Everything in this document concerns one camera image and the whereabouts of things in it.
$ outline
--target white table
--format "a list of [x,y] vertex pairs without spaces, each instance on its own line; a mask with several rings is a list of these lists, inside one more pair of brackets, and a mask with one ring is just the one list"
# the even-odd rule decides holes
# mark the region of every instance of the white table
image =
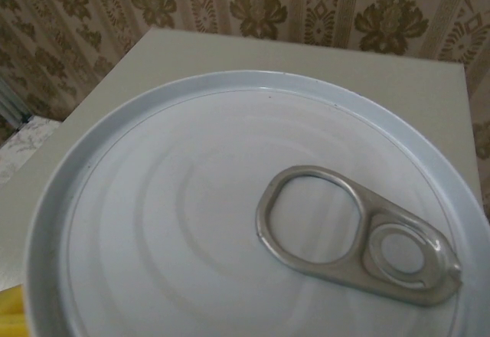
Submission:
[[25,239],[36,202],[58,162],[93,124],[153,87],[238,69],[303,74],[379,103],[439,148],[481,201],[461,65],[153,29],[0,189],[0,290],[21,282]]

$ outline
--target white can lid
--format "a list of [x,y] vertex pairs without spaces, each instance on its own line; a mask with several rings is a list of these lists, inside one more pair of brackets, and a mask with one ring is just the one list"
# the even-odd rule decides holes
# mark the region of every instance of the white can lid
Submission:
[[[340,172],[441,231],[462,264],[459,292],[423,308],[284,267],[259,242],[255,213],[270,180],[292,165]],[[347,252],[358,219],[347,193],[301,178],[283,190],[272,228],[291,253],[326,262]],[[28,249],[31,329],[38,337],[482,335],[489,233],[450,164],[375,103],[288,74],[193,77],[108,115],[58,168]],[[386,248],[400,269],[423,262],[410,244],[391,239]]]

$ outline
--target patterned wallpaper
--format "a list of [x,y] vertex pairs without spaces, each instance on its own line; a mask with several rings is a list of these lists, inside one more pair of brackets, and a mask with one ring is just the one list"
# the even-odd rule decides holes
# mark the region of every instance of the patterned wallpaper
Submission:
[[490,0],[0,0],[0,75],[63,119],[151,26],[463,63],[490,213]]

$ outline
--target tabletop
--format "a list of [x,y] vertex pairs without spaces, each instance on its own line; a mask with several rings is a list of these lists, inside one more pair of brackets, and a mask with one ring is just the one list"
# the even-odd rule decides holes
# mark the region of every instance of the tabletop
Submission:
[[25,240],[36,203],[59,161],[91,126],[153,87],[222,70],[302,74],[379,103],[431,141],[481,202],[462,65],[152,29],[0,189],[0,290],[22,281]]

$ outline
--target white surface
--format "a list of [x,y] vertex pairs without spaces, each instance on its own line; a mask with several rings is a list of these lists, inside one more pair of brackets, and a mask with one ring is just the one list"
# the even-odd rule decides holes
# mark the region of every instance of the white surface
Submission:
[[[277,262],[256,237],[255,209],[272,177],[298,164],[340,172],[442,231],[461,259],[458,295],[424,309]],[[355,231],[351,200],[315,180],[291,189],[273,214],[279,240],[335,259]],[[28,315],[52,329],[39,337],[60,335],[58,241],[61,298],[80,336],[490,332],[490,229],[464,181],[394,115],[317,80],[213,74],[133,100],[70,152],[36,223]]]
[[378,102],[434,143],[479,196],[461,65],[154,29],[0,189],[0,289],[21,282],[25,237],[34,206],[58,162],[93,124],[121,103],[161,84],[236,69],[303,74]]
[[33,116],[0,147],[0,188],[43,145],[60,122]]

